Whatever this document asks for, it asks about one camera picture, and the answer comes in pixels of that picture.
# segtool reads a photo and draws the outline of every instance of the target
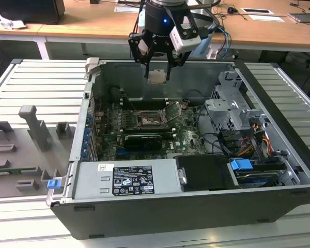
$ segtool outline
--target metal slat surface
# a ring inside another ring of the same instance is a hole
[[[277,98],[296,98],[296,93],[294,91],[268,91],[268,95]]]
[[[250,69],[254,75],[278,75],[274,70],[254,70]]]
[[[310,111],[282,111],[287,119],[308,119],[310,120]]]
[[[247,65],[250,70],[271,70],[273,71],[273,67],[270,64],[267,65]]]
[[[285,81],[282,80],[258,80],[261,85],[287,85]]]
[[[257,80],[282,80],[283,78],[279,75],[255,75]]]
[[[251,94],[248,94],[248,96],[252,103],[257,103],[256,99]],[[297,97],[272,97],[271,99],[275,104],[305,104],[302,98]]]
[[[85,68],[64,68],[64,67],[19,67],[18,73],[84,73]]]
[[[0,99],[18,99],[18,98],[82,98],[82,91],[33,91],[33,92],[0,92]]]
[[[11,79],[7,82],[7,85],[72,85],[72,84],[80,84],[85,85],[87,81],[84,79]]]
[[[291,87],[289,87],[288,85],[262,85],[262,87],[267,92],[270,92],[270,91],[291,91],[291,92],[294,92],[294,90]]]
[[[30,98],[30,99],[14,99],[9,101],[7,99],[0,99],[0,106],[23,106],[23,105],[32,105],[37,103],[37,106],[80,106],[82,103],[82,98],[74,99],[39,99],[39,98]]]
[[[0,107],[0,115],[15,115],[21,107]],[[80,110],[79,106],[37,106],[37,114],[77,114]]]
[[[307,128],[294,128],[295,131],[300,135],[300,136],[310,136],[310,127]]]
[[[2,91],[83,91],[85,85],[5,85]]]
[[[83,79],[84,73],[15,73],[12,79]]]
[[[55,63],[55,62],[22,62],[19,67],[63,67],[63,68],[85,68],[85,63]]]
[[[46,123],[58,123],[61,121],[77,122],[78,114],[64,115],[63,113],[57,115],[36,115],[38,120],[43,120]],[[0,115],[0,121],[7,121],[10,124],[26,124],[25,119],[22,119],[19,115]]]

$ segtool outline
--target blue latch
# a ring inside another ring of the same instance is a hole
[[[236,169],[253,169],[253,165],[251,164],[249,159],[234,159],[231,162],[231,166],[233,170]]]
[[[48,180],[47,183],[47,189],[52,190],[52,189],[60,189],[61,188],[61,179],[51,179]]]

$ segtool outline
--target warning label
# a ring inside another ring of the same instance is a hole
[[[151,166],[113,168],[113,195],[142,195],[154,193]]]

